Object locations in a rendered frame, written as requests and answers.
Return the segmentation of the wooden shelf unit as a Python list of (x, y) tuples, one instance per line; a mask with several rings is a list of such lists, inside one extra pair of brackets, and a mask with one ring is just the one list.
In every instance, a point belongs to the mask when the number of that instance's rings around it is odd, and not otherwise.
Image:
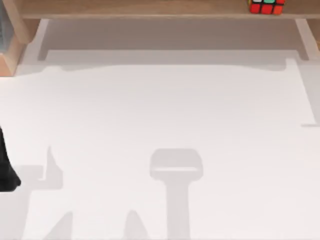
[(40, 22), (51, 20), (51, 49), (111, 50), (111, 63), (261, 65), (276, 46), (289, 51), (295, 20), (306, 20), (320, 61), (320, 0), (286, 0), (280, 15), (250, 13), (248, 0), (0, 0), (13, 36), (0, 76), (16, 73)]

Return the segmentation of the colourful puzzle cube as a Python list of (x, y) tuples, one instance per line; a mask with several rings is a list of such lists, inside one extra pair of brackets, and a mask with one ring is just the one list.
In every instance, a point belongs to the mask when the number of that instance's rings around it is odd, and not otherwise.
[(286, 0), (247, 0), (252, 14), (281, 15)]

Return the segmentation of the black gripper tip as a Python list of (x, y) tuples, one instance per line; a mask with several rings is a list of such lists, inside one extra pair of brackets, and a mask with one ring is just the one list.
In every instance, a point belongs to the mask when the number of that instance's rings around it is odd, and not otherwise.
[(10, 163), (3, 130), (0, 127), (0, 192), (13, 192), (21, 183), (21, 179)]

